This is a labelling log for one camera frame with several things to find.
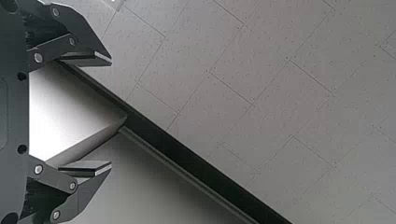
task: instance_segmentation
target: tile grout line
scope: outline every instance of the tile grout line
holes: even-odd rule
[[[227,50],[227,48],[233,43],[233,40],[236,38],[236,36],[240,33],[240,31],[242,30],[242,27],[243,27],[243,25],[241,26],[241,29],[239,29],[236,33],[235,33],[235,35],[231,38],[231,40],[230,40],[230,42],[226,45],[226,47],[224,48],[224,51],[220,54],[220,56],[216,59],[216,61],[215,61],[215,63],[214,63],[214,65],[212,66],[212,67],[210,67],[209,69],[207,69],[206,70],[206,73],[207,73],[207,75],[205,76],[205,78],[198,84],[198,86],[197,86],[197,88],[194,90],[194,92],[190,95],[190,97],[189,97],[189,99],[186,101],[186,103],[177,111],[177,116],[176,116],[176,118],[180,115],[180,113],[181,113],[181,111],[184,109],[184,107],[187,105],[187,103],[190,101],[190,99],[192,98],[192,96],[197,92],[197,90],[199,89],[199,87],[201,86],[201,84],[205,81],[205,79],[208,77],[208,76],[214,76],[213,74],[212,74],[212,72],[210,72],[210,70],[211,69],[213,69],[215,66],[216,66],[216,64],[218,63],[218,61],[219,61],[219,59],[221,58],[221,56],[225,53],[225,51]]]
[[[259,168],[258,168],[259,173],[261,173],[262,170],[265,168],[265,166],[267,166],[271,161],[273,161],[275,159],[275,157],[279,154],[279,152],[282,151],[283,148],[285,148],[285,146],[291,141],[292,138],[293,138],[293,135],[289,137],[288,141],[285,144],[283,144],[283,146],[274,154],[274,156],[272,156],[270,158],[270,160],[265,162],[263,165],[259,165]]]
[[[228,149],[227,147],[225,147],[222,143],[218,142],[218,145],[224,147],[227,151],[229,151],[231,154],[233,154],[238,160],[240,160],[242,163],[244,163],[245,165],[247,165],[250,169],[256,171],[256,169],[254,167],[252,167],[250,164],[248,164],[247,162],[245,162],[244,160],[242,160],[242,158],[240,158],[236,153],[234,153],[233,151],[231,151],[230,149]]]
[[[190,3],[190,1],[191,0],[188,0],[186,5],[184,5],[184,7],[180,10],[180,13],[178,14],[177,18],[175,19],[174,23],[172,24],[171,28],[169,29],[168,34],[173,31],[173,29],[175,27],[175,24],[177,23],[177,21],[180,18],[181,14],[183,14],[184,10],[186,9],[186,7]]]
[[[299,142],[301,145],[303,145],[304,147],[306,147],[310,152],[314,153],[315,155],[317,155],[321,160],[325,161],[328,165],[330,165],[331,167],[333,167],[333,165],[326,161],[325,159],[323,159],[316,151],[314,151],[312,148],[310,148],[309,146],[307,146],[305,143],[303,143],[300,139],[298,139],[295,135],[293,136],[293,138]]]
[[[103,38],[105,37],[108,28],[110,28],[111,23],[113,23],[114,18],[116,18],[117,13],[119,13],[117,10],[114,12],[113,16],[111,17],[110,22],[108,23],[108,26],[106,27],[105,31],[103,32],[102,36],[100,37],[101,40],[103,40]]]
[[[134,88],[136,87],[137,83],[140,82],[140,79],[142,79],[142,76],[145,75],[146,70],[148,70],[149,65],[151,64],[152,60],[154,60],[155,55],[157,55],[158,51],[160,51],[161,47],[163,46],[163,43],[165,42],[165,39],[161,42],[160,46],[157,48],[157,50],[155,50],[154,54],[152,55],[151,59],[148,62],[148,65],[145,67],[145,69],[143,69],[142,74],[139,76],[139,78],[137,79],[136,83],[134,84],[134,86],[132,87],[131,91],[129,92],[128,98],[131,96],[132,91],[134,90]]]
[[[370,199],[374,198],[375,199],[375,195],[370,195],[370,197],[368,197],[367,199],[365,199],[362,203],[360,203],[357,207],[355,207],[354,209],[352,209],[352,211],[348,214],[346,214],[344,217],[338,218],[337,221],[341,221],[347,217],[349,217],[353,212],[355,212],[356,210],[358,210],[359,208],[361,208],[363,206],[364,203],[367,203]]]
[[[171,109],[175,114],[177,114],[176,110],[174,108],[172,108],[170,105],[168,105],[166,102],[164,102],[162,99],[158,98],[156,95],[154,95],[151,91],[149,91],[148,89],[146,89],[144,86],[142,86],[140,83],[136,83],[136,86],[141,87],[143,90],[147,91],[150,95],[152,95],[153,97],[155,97],[157,100],[159,100],[161,103],[163,103],[164,105],[166,105],[167,107],[169,107],[169,109]]]
[[[322,2],[327,6],[329,6],[330,8],[332,8],[333,10],[335,10],[335,8],[332,5],[330,5],[330,3],[328,3],[326,0],[322,0]]]
[[[390,211],[391,213],[393,213],[393,214],[396,215],[396,211],[394,211],[393,209],[391,209],[390,207],[388,207],[388,206],[387,206],[386,204],[384,204],[381,200],[379,200],[376,196],[374,196],[374,199],[375,199],[376,201],[378,201],[379,203],[381,203],[382,205],[384,205],[386,208],[388,208],[389,211]]]
[[[189,1],[186,3],[186,5],[184,5],[184,7],[181,9],[180,13],[178,14],[177,18],[175,19],[175,22],[172,24],[172,27],[169,29],[169,32],[171,32],[171,31],[173,30],[175,24],[177,23],[178,19],[180,18],[181,14],[183,13],[183,11],[186,9],[186,7],[187,7],[187,5],[189,4],[189,2],[190,2],[190,0],[189,0]],[[154,55],[153,55],[153,56],[151,57],[151,59],[149,60],[148,65],[147,65],[146,68],[143,70],[143,73],[140,75],[140,77],[137,79],[136,83],[135,83],[134,86],[132,87],[132,89],[131,89],[131,91],[130,91],[130,93],[129,93],[129,95],[128,95],[128,98],[131,96],[131,94],[132,94],[132,92],[134,91],[136,85],[137,85],[138,83],[140,83],[140,80],[142,79],[143,75],[145,75],[146,70],[149,68],[149,65],[151,64],[152,60],[154,60],[155,55],[157,55],[158,51],[160,51],[161,47],[163,46],[163,43],[166,41],[167,36],[163,35],[162,33],[160,33],[160,34],[161,34],[162,36],[164,36],[164,39],[163,39],[162,43],[160,44],[160,46],[159,46],[159,47],[157,48],[157,50],[155,51]],[[179,116],[179,114],[180,114],[180,113],[177,112],[177,114],[175,115],[175,118],[172,120],[172,122],[171,122],[171,123],[169,124],[169,126],[166,128],[166,131],[170,128],[170,126],[171,126],[172,123],[175,121],[175,119]]]
[[[388,140],[390,141],[390,142],[392,142],[393,144],[395,144],[396,145],[396,141],[395,140],[393,140],[390,136],[388,136],[385,132],[383,132],[381,129],[379,129],[378,127],[374,127],[374,129],[376,129],[377,131],[379,131],[381,134],[383,134],[386,138],[388,138]]]
[[[225,8],[224,6],[222,6],[220,3],[218,3],[218,1],[216,0],[212,0],[214,3],[216,3],[216,5],[218,5],[219,7],[221,7],[222,9],[224,9],[226,12],[228,12],[231,16],[233,16],[234,18],[236,18],[238,21],[240,21],[242,24],[245,24],[242,20],[240,20],[239,18],[237,18],[231,11],[229,11],[227,8]]]
[[[184,103],[184,105],[177,111],[177,115],[175,116],[175,119],[172,120],[171,124],[169,125],[168,129],[172,126],[172,124],[175,122],[176,118],[180,116],[181,111],[184,109],[184,107],[189,103],[190,99],[192,98],[192,96],[198,91],[198,89],[200,88],[200,86],[202,85],[202,83],[209,77],[209,74],[206,74],[206,76],[202,79],[202,81],[198,84],[197,88],[192,92],[192,94],[190,95],[189,99],[187,99],[186,103]]]
[[[329,172],[331,172],[335,167],[330,167],[330,169],[328,171],[326,171],[323,175],[321,175],[318,179],[316,179],[312,184],[310,184],[306,190],[303,191],[303,193],[301,193],[301,195],[298,197],[296,204],[304,197],[304,195],[306,194],[307,191],[309,191],[311,188],[313,188],[313,186],[318,183],[322,178],[324,178],[325,175],[327,175]]]
[[[389,52],[387,52],[384,48],[382,48],[382,45],[378,46],[380,49],[382,49],[382,51],[384,51],[386,54],[388,54],[388,56],[394,60],[396,60],[396,57],[394,57],[393,55],[391,55]]]
[[[223,52],[220,54],[220,56],[215,60],[213,66],[211,66],[209,68],[209,71],[214,70],[218,64],[218,62],[220,61],[221,57],[225,54],[225,52],[227,51],[227,49],[231,46],[231,44],[235,41],[236,37],[242,32],[242,29],[244,28],[244,24],[242,24],[241,28],[235,33],[235,35],[233,35],[233,37],[231,38],[230,42],[226,45],[226,47],[224,48]]]
[[[171,128],[172,124],[175,122],[175,120],[178,118],[178,116],[180,116],[179,113],[176,113],[175,117],[172,119],[171,123],[168,125],[168,127],[166,127],[166,131],[168,132],[169,129]]]
[[[248,104],[251,105],[251,102],[249,100],[247,100],[244,96],[242,96],[239,92],[237,92],[236,90],[234,90],[231,86],[229,86],[227,83],[225,83],[223,80],[221,80],[220,78],[216,77],[213,73],[209,72],[210,75],[212,75],[212,77],[214,77],[215,79],[217,79],[219,82],[221,82],[222,84],[224,84],[224,86],[226,86],[228,89],[230,89],[230,91],[236,93],[239,97],[241,97],[242,99],[244,99]]]
[[[163,33],[161,33],[159,30],[157,30],[154,26],[152,26],[150,23],[148,23],[147,21],[145,21],[143,18],[141,18],[139,15],[137,15],[135,12],[133,12],[130,8],[128,8],[127,6],[124,6],[128,11],[130,11],[132,14],[134,14],[139,20],[141,20],[143,23],[145,23],[146,25],[148,25],[149,27],[151,27],[154,31],[156,31],[158,34],[160,34],[163,37],[163,40],[165,40],[166,35],[164,35]]]
[[[317,82],[323,89],[325,89],[331,96],[334,96],[334,93],[332,93],[332,91],[330,91],[329,89],[327,89],[323,84],[321,84],[316,78],[312,77],[311,75],[309,75],[300,65],[298,65],[297,63],[295,63],[293,60],[290,60],[291,63],[293,63],[294,65],[296,65],[298,68],[300,68],[305,74],[307,74],[310,78],[312,78],[315,82]]]
[[[227,130],[227,132],[225,132],[224,136],[220,138],[220,140],[218,141],[219,144],[221,144],[222,146],[224,146],[223,142],[225,140],[225,138],[227,138],[228,134],[231,132],[231,130],[236,126],[236,124],[239,123],[239,121],[248,113],[248,111],[251,109],[251,107],[255,107],[253,104],[249,105],[249,107],[247,108],[247,110],[242,113],[242,115],[233,123],[233,125],[231,126],[231,128],[229,130]]]
[[[358,141],[358,143],[356,143],[355,145],[353,145],[353,146],[346,152],[346,154],[345,154],[343,157],[341,157],[338,161],[335,162],[335,164],[340,163],[340,162],[341,162],[349,153],[351,153],[351,151],[352,151],[353,149],[355,149],[355,147],[357,147],[357,146],[361,143],[361,141],[363,141],[371,132],[373,132],[373,131],[375,131],[375,130],[378,131],[378,129],[377,129],[374,125],[371,125],[371,126],[372,126],[372,127],[370,128],[370,130],[367,131],[367,133],[365,133],[365,134],[363,135],[363,138],[360,139],[360,140]]]
[[[297,52],[299,51],[299,49],[303,47],[303,45],[308,41],[309,38],[311,38],[311,36],[315,33],[315,31],[319,28],[319,26],[320,26],[323,22],[325,22],[325,21],[327,20],[327,18],[330,16],[330,14],[331,14],[332,12],[334,12],[334,11],[335,11],[335,10],[331,8],[331,9],[327,12],[327,14],[326,14],[326,16],[323,18],[323,20],[321,20],[321,22],[320,22],[317,26],[315,26],[314,30],[306,37],[305,41],[297,48],[297,50],[294,51],[294,53],[291,55],[291,58],[293,58],[293,57],[296,56],[296,54],[297,54]]]
[[[290,62],[290,60],[287,60],[282,67],[279,69],[278,72],[276,72],[276,74],[271,78],[271,81],[268,82],[268,84],[264,87],[264,89],[262,90],[262,92],[260,92],[260,94],[256,97],[256,99],[254,99],[253,101],[253,106],[256,105],[256,102],[262,97],[262,95],[265,93],[265,91],[268,89],[269,86],[271,86],[271,84],[276,80],[276,78],[279,76],[280,72],[282,72],[282,70],[286,67],[286,65]]]

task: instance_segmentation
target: white surface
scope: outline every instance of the white surface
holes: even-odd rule
[[[212,0],[190,1],[140,83],[179,111],[241,25]]]
[[[295,171],[309,179],[301,182],[303,188],[299,188],[300,182],[288,186],[291,174],[275,163],[268,164],[280,167],[277,178],[285,178],[279,188],[269,189],[266,181],[257,181],[251,186],[258,192],[268,190],[268,195],[276,195],[281,189],[295,189],[292,196],[280,198],[284,202],[282,207],[293,206],[295,201],[291,198],[301,202],[294,210],[281,211],[287,217],[294,217],[294,224],[318,224],[317,220],[328,224],[326,221],[345,218],[366,202],[370,198],[371,180],[375,182],[376,177],[360,175],[363,183],[358,184],[354,175],[348,175],[348,171],[338,166],[344,164],[348,170],[353,167],[366,170],[365,167],[370,169],[385,159],[384,156],[366,160],[364,164],[347,160],[347,153],[381,122],[379,130],[396,140],[393,130],[396,60],[389,56],[396,31],[396,1],[261,0],[257,6],[255,0],[187,2],[127,0],[125,3],[138,17],[136,20],[143,19],[142,23],[149,24],[144,29],[141,26],[136,29],[153,33],[159,30],[165,35],[157,52],[143,50],[158,46],[156,42],[141,41],[150,35],[122,40],[124,47],[139,45],[139,53],[153,58],[147,61],[148,69],[140,83],[157,99],[149,97],[147,92],[135,95],[137,107],[144,108],[140,109],[142,113],[160,126],[166,126],[164,124],[174,118],[166,112],[165,105],[169,105],[178,117],[168,132],[205,158],[222,143],[226,149],[213,151],[216,153],[208,160],[242,186],[257,174],[248,175],[249,169],[239,164],[247,163],[253,170],[266,174],[268,166],[264,165],[277,152],[284,154],[280,159],[274,158],[275,161],[295,157],[299,158],[296,164],[304,162],[306,155],[311,155],[304,150],[279,151],[292,137],[336,165],[337,168],[332,168],[304,194],[301,192],[305,186],[311,184],[309,178],[315,176],[308,171],[304,175],[304,168],[310,166],[308,163],[301,166],[301,173],[297,168]],[[130,26],[130,23],[112,23],[110,30]],[[108,40],[120,42],[118,33],[113,32]],[[290,59],[292,63],[282,70]],[[136,58],[124,61],[133,64]],[[113,87],[114,92],[128,95],[135,84],[128,80],[141,75],[136,74],[135,68],[130,69],[130,74],[114,74],[100,81]],[[202,83],[208,72],[225,84],[209,91],[208,84]],[[224,92],[233,92],[226,94],[231,98],[222,96]],[[242,98],[255,105],[247,113],[237,106],[233,112],[227,111],[227,115],[217,114],[222,108],[233,110],[227,107],[231,103],[241,105],[240,102],[245,102]],[[396,211],[396,175],[387,170],[382,172],[388,174],[389,179],[375,197]],[[277,207],[276,201],[268,204]]]
[[[112,161],[85,211],[69,224],[241,224],[241,220],[123,135],[83,158]]]
[[[29,153],[42,161],[106,131],[124,117],[123,112],[59,65],[48,64],[30,74]],[[94,146],[88,143],[85,147]]]

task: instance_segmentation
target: white panel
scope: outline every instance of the white panel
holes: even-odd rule
[[[343,158],[396,108],[396,63],[381,50],[371,55],[371,61],[297,134],[328,162]]]
[[[369,199],[338,224],[394,224],[396,214],[375,198]]]
[[[241,224],[239,218],[123,135],[83,158],[112,161],[87,208],[65,224]]]
[[[103,37],[113,65],[84,71],[126,100],[162,41],[158,32],[122,7]]]
[[[396,145],[371,132],[315,183],[286,214],[293,223],[330,223],[346,217],[396,172]]]
[[[169,133],[207,158],[248,107],[248,102],[209,75],[171,125]]]
[[[215,2],[221,4],[239,20],[246,21],[260,0],[215,0]]]
[[[190,1],[143,75],[142,86],[180,110],[240,27],[212,0]]]
[[[329,168],[326,161],[291,138],[247,189],[282,214]]]
[[[253,102],[329,10],[317,0],[262,1],[214,74]]]
[[[298,50],[295,62],[335,91],[391,34],[395,10],[393,0],[340,2]]]
[[[256,174],[249,165],[222,145],[218,145],[207,160],[242,187]]]
[[[328,93],[293,63],[262,94],[223,145],[248,164],[267,163],[327,99]]]
[[[166,130],[177,113],[171,107],[161,102],[157,97],[136,85],[127,103],[138,110],[148,119]]]
[[[46,2],[61,3],[74,8],[84,16],[99,38],[103,36],[116,13],[114,8],[102,0],[46,0]]]
[[[125,0],[124,5],[167,35],[189,0]]]
[[[31,73],[29,87],[30,154],[43,161],[82,142],[84,146],[70,153],[89,152],[97,147],[92,141],[106,141],[126,118],[117,107],[56,64]],[[107,133],[114,124],[119,126]],[[102,139],[95,138],[98,133]]]

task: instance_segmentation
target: floor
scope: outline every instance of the floor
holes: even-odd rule
[[[62,1],[87,73],[291,222],[396,223],[396,1]]]

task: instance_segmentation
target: screw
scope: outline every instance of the screw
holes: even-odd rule
[[[76,40],[73,38],[69,39],[70,45],[75,46],[76,45]]]
[[[53,213],[52,217],[54,220],[58,219],[61,216],[61,212],[60,211],[56,211]]]
[[[43,55],[41,55],[41,54],[39,54],[39,53],[36,53],[36,54],[35,54],[35,61],[36,61],[37,63],[42,63],[42,62],[43,62]]]
[[[73,189],[75,189],[75,188],[76,188],[76,183],[75,183],[75,182],[71,183],[71,184],[70,184],[70,189],[73,190]]]
[[[52,15],[54,16],[54,17],[59,17],[59,10],[58,10],[58,8],[53,8],[52,9]]]
[[[35,167],[35,174],[39,175],[39,174],[41,174],[41,172],[43,172],[43,166],[42,165],[37,165]]]

